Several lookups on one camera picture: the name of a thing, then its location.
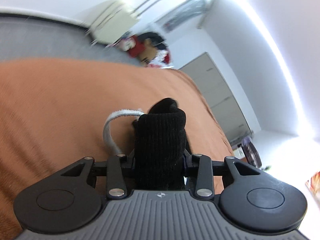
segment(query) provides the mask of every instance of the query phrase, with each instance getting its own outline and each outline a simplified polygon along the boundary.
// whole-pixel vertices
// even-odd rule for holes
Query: cabinet door
[[[250,134],[250,128],[236,99],[207,53],[180,70],[196,83],[230,142]]]

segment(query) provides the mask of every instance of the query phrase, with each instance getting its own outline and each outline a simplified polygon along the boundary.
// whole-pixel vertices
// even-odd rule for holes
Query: bed
[[[13,200],[25,187],[84,156],[108,158],[106,118],[120,109],[145,113],[171,97],[186,113],[193,153],[222,161],[232,155],[223,131],[194,82],[177,70],[68,59],[0,63],[0,239],[21,230]],[[111,125],[120,149],[133,149],[133,117]],[[215,192],[223,189],[215,178]]]

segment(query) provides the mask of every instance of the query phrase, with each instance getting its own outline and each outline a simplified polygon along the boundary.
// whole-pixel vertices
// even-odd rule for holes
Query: metal rivet
[[[209,197],[212,195],[212,191],[207,188],[201,188],[197,190],[197,195],[200,197]]]
[[[124,195],[124,190],[121,188],[113,188],[109,190],[109,194],[113,197],[121,197],[122,195]]]

